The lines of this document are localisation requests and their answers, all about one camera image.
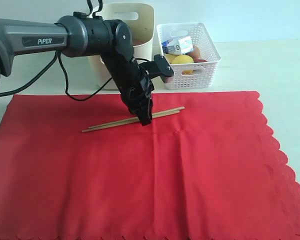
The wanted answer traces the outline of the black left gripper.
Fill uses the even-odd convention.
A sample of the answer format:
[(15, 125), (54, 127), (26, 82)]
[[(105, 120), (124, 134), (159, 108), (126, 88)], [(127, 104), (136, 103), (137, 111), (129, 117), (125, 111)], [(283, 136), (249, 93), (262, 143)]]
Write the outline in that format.
[(152, 91), (155, 89), (152, 80), (143, 67), (139, 68), (140, 77), (133, 86), (120, 86), (119, 92), (123, 103), (131, 114), (138, 117), (142, 126), (152, 123), (153, 100)]

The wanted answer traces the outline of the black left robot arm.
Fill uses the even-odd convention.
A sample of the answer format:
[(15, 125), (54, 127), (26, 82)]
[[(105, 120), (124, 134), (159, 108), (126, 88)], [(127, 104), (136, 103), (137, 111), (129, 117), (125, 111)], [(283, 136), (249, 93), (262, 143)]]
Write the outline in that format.
[[(56, 23), (0, 18), (0, 77), (11, 74), (16, 56), (50, 51), (55, 53), (54, 62), (60, 61), (61, 55), (100, 56), (129, 111), (142, 125), (151, 123), (154, 87), (135, 59), (132, 34), (125, 22), (91, 18), (81, 12), (63, 16)], [(0, 97), (23, 90), (1, 92)]]

